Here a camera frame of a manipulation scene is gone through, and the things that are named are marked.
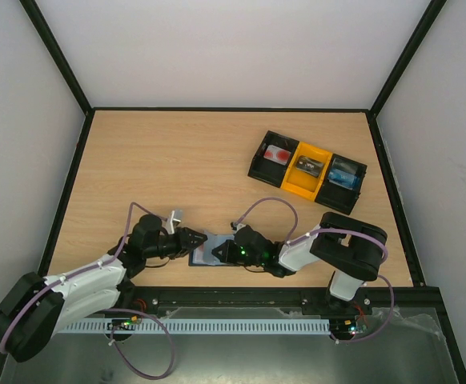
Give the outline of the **blue leather card holder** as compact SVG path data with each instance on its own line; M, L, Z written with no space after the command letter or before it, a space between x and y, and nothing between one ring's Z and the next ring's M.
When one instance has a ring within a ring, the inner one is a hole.
M226 240L232 240L232 234L213 234L207 230L204 231L207 240L189 254L188 266L231 266L231 264L221 262L212 254L212 250L225 243Z

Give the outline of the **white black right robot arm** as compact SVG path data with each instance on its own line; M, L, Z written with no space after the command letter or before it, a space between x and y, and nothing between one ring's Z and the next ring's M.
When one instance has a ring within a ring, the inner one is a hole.
M315 262L335 268L326 293L327 307L341 314L354 303L357 290L379 276L388 258L386 231L372 224L327 212L311 231L285 242L271 242L250 226L212 249L222 263L256 266L278 278Z

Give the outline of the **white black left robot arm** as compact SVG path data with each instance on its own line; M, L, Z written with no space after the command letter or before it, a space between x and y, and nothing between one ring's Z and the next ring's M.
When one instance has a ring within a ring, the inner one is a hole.
M42 277L24 274L0 302L0 350L17 362L38 354L71 323L91 314L125 306L132 278L150 258L174 260L199 248L207 236L145 214L117 246L101 258L70 272Z

